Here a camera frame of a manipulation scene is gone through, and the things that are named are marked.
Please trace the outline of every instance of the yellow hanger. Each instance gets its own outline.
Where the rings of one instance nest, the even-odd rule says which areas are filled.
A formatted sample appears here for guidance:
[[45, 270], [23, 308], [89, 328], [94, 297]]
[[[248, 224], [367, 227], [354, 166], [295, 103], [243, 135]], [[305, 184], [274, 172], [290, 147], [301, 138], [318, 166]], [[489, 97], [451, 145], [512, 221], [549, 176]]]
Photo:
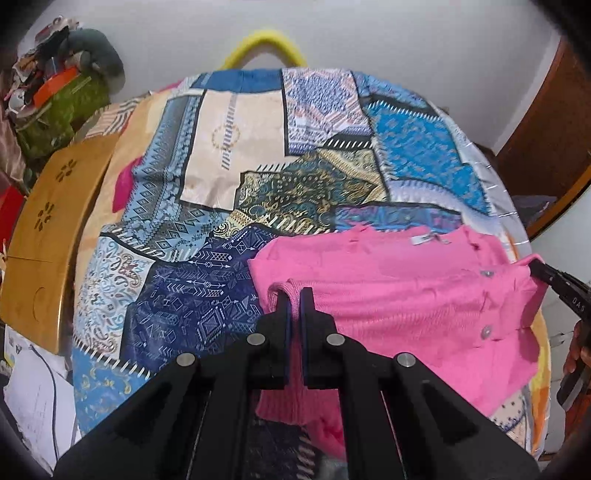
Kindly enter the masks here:
[[253, 48], [259, 45], [268, 44], [275, 47], [288, 60], [293, 67], [307, 67], [304, 56], [296, 45], [283, 33], [277, 30], [257, 30], [244, 38], [240, 45], [228, 55], [221, 70], [235, 69], [238, 67], [244, 56]]

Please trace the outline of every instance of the beige fabric patch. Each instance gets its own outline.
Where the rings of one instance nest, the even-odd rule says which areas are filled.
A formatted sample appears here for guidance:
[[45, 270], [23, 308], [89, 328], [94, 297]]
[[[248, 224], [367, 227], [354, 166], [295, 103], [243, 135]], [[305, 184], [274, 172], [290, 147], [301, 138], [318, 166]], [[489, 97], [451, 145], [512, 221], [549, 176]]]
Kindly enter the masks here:
[[201, 101], [181, 200], [232, 210], [241, 172], [279, 169], [285, 156], [281, 92], [208, 90]]

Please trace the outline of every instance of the pink cardigan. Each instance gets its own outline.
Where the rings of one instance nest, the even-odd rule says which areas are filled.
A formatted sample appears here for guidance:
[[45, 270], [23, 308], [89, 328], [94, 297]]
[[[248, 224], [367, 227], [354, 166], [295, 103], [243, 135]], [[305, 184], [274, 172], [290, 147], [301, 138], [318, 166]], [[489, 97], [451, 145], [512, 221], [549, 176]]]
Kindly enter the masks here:
[[[279, 237], [249, 268], [266, 313], [283, 290], [297, 322], [299, 292], [312, 287], [316, 309], [330, 313], [340, 333], [380, 355], [412, 352], [490, 415], [536, 373], [539, 347], [530, 326], [546, 285], [530, 277], [534, 256], [511, 264], [494, 236], [462, 226], [415, 245], [426, 232], [358, 225]], [[297, 334], [290, 363], [290, 384], [262, 392], [257, 414], [306, 425], [319, 448], [344, 458], [338, 394], [303, 386]]]

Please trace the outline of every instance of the wooden cabinet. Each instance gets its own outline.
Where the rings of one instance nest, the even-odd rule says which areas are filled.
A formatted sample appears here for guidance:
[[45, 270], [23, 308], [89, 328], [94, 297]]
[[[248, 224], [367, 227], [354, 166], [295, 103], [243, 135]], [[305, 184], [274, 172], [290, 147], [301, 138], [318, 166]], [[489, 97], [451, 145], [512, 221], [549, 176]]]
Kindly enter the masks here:
[[498, 162], [511, 195], [558, 199], [591, 165], [591, 77], [564, 40]]

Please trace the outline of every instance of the cable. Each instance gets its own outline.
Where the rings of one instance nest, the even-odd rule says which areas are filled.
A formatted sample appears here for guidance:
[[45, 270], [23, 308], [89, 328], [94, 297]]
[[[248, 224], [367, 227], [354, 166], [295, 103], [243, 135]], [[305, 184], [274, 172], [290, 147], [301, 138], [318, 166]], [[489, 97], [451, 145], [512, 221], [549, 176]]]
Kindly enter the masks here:
[[56, 439], [56, 410], [57, 410], [57, 387], [56, 387], [56, 378], [53, 376], [53, 370], [49, 366], [49, 364], [45, 361], [45, 359], [41, 356], [35, 347], [31, 345], [31, 349], [35, 354], [43, 360], [43, 363], [49, 370], [49, 374], [51, 375], [51, 381], [53, 382], [53, 416], [51, 418], [51, 434], [53, 435], [53, 451], [56, 454], [56, 463], [60, 459], [59, 454], [57, 453], [57, 439]]

